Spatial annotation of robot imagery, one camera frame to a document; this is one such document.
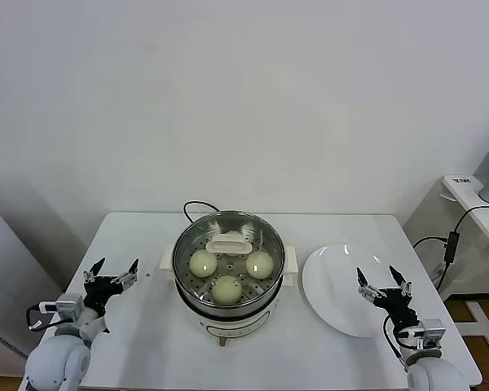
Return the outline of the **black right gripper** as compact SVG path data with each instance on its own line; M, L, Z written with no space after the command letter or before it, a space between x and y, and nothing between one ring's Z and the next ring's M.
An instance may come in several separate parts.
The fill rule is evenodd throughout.
M396 288L378 288L370 285L360 268L356 268L358 292L367 301L385 310L395 328L414 327L419 323L416 311L409 307L412 295L412 282L407 281L404 276L393 266L389 266L390 273L397 283Z

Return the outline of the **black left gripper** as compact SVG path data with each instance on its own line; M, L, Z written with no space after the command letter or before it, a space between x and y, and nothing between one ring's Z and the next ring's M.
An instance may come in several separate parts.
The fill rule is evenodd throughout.
M86 308L92 309L99 317L106 313L108 300L122 294L122 288L130 288L138 279L139 259L135 259L130 268L117 277L99 276L105 258L98 260L89 270L83 272L84 288L86 291L83 299Z

